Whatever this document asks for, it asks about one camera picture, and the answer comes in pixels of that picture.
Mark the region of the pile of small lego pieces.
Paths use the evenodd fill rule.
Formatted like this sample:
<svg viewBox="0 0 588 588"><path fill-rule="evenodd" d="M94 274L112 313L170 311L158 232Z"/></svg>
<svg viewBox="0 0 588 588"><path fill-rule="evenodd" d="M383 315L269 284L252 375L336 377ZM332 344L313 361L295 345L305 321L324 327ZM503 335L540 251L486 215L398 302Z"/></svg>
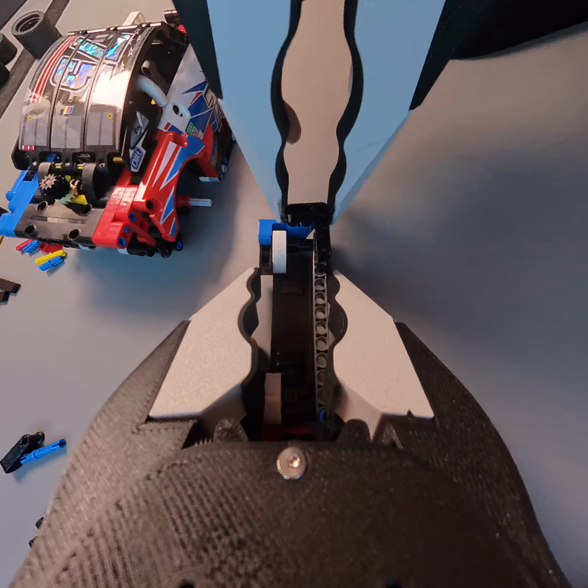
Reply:
<svg viewBox="0 0 588 588"><path fill-rule="evenodd" d="M34 238L20 241L13 249L20 257L33 260L35 267L46 274L52 274L62 267L68 255L64 246ZM21 288L18 281L1 275L1 306L15 298Z"/></svg>

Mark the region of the long black lego chassis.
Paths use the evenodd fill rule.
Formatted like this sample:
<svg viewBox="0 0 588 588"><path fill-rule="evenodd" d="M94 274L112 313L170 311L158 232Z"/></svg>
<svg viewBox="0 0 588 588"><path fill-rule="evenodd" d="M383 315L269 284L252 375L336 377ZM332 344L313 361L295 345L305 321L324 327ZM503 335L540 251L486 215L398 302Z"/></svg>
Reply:
<svg viewBox="0 0 588 588"><path fill-rule="evenodd" d="M260 273L271 277L262 439L333 442L343 424L334 411L332 270L317 268L314 229L264 219L258 242Z"/></svg>

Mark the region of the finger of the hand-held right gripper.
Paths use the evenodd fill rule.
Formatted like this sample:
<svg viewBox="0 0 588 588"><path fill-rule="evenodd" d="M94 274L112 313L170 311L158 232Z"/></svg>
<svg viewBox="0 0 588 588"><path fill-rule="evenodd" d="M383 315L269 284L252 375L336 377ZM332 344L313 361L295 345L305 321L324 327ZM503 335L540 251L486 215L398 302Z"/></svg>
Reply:
<svg viewBox="0 0 588 588"><path fill-rule="evenodd" d="M221 103L240 149L275 217L285 222L284 160L290 118L282 93L298 1L208 1Z"/></svg>
<svg viewBox="0 0 588 588"><path fill-rule="evenodd" d="M351 90L327 195L335 223L409 115L445 1L345 1Z"/></svg>

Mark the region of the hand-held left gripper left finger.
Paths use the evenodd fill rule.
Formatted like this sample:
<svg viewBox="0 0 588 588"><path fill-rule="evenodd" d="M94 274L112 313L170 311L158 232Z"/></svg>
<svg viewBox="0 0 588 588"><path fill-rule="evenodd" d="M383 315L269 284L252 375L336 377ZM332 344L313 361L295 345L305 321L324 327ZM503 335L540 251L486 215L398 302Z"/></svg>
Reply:
<svg viewBox="0 0 588 588"><path fill-rule="evenodd" d="M189 320L149 417L195 418L213 430L222 419L246 415L243 389L258 369L261 297L258 268L249 268Z"/></svg>

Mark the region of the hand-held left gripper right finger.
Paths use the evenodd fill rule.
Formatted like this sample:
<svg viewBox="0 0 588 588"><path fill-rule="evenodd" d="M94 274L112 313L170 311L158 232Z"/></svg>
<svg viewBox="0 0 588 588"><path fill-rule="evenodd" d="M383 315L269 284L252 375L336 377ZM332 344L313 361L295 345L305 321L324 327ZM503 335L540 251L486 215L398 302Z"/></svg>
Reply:
<svg viewBox="0 0 588 588"><path fill-rule="evenodd" d="M385 423L430 428L434 413L393 317L340 271L334 299L345 329L334 345L334 375L340 386L334 411L343 422L362 421L375 437Z"/></svg>

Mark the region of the black L-shaped lego beam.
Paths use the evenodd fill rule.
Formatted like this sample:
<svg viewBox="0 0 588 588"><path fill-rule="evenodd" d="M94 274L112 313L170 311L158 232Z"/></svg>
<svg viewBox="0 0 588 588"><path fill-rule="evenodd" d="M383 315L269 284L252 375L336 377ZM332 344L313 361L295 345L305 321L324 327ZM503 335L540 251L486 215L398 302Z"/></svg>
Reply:
<svg viewBox="0 0 588 588"><path fill-rule="evenodd" d="M285 216L289 226L303 226L314 229L317 251L317 268L328 274L332 270L332 250L330 240L330 224L333 213L325 202L288 204Z"/></svg>

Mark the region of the black connector with blue pin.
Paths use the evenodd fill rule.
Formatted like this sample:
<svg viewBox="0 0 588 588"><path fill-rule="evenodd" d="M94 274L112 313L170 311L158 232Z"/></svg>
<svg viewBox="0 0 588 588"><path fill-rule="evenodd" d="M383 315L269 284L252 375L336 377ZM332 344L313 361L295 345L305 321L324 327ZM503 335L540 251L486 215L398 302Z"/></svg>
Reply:
<svg viewBox="0 0 588 588"><path fill-rule="evenodd" d="M1 467L6 474L14 473L23 465L44 459L65 449L66 445L65 439L45 445L43 431L23 435L1 459Z"/></svg>

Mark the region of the red blue lego race car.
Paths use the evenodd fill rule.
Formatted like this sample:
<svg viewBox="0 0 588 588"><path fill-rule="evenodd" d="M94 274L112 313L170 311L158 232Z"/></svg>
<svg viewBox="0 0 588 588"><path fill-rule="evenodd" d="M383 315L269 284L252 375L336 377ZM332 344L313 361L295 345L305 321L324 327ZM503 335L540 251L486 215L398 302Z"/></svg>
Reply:
<svg viewBox="0 0 588 588"><path fill-rule="evenodd" d="M35 70L12 152L1 237L169 257L235 143L176 10L62 35Z"/></svg>

